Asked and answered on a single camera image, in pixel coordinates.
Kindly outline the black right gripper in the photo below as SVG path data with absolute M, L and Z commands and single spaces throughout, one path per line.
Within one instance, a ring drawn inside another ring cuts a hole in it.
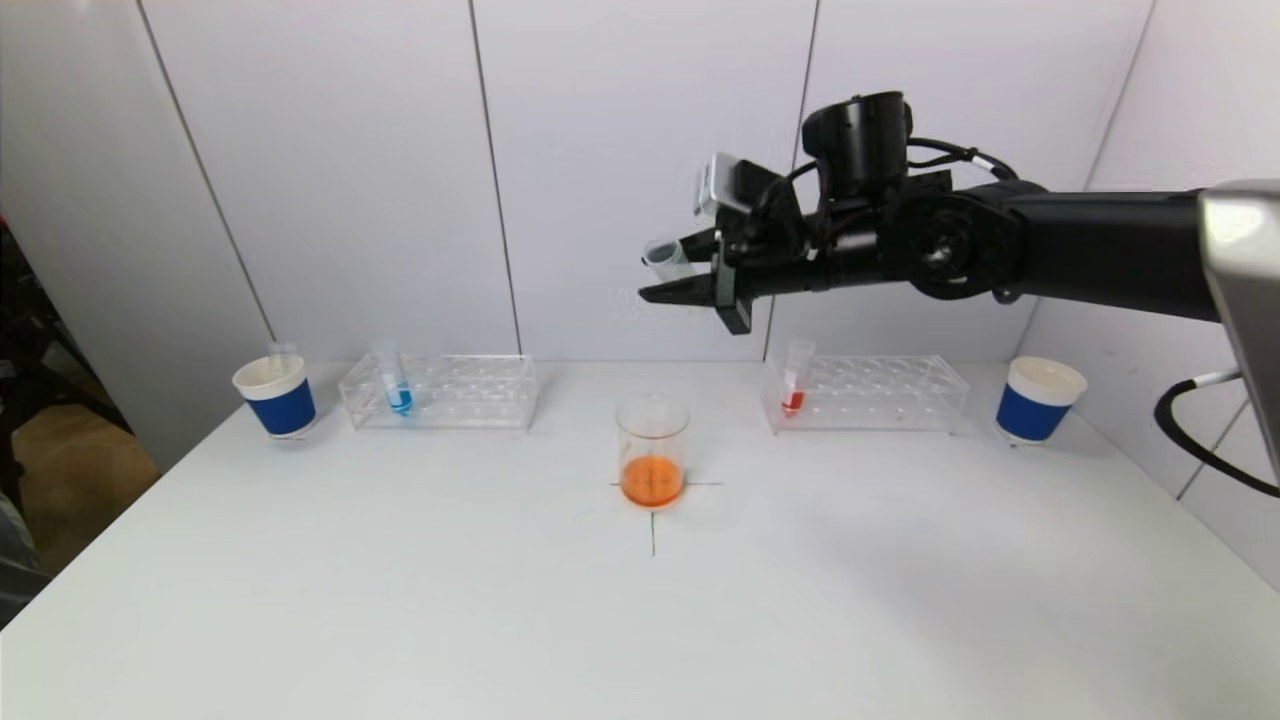
M 639 297 L 655 305 L 713 307 L 733 336 L 753 332 L 759 297 L 822 292 L 831 288 L 829 268 L 818 259 L 791 258 L 763 264 L 730 260 L 730 238 L 708 227 L 678 240 L 689 263 L 712 263 L 713 272 L 641 287 Z

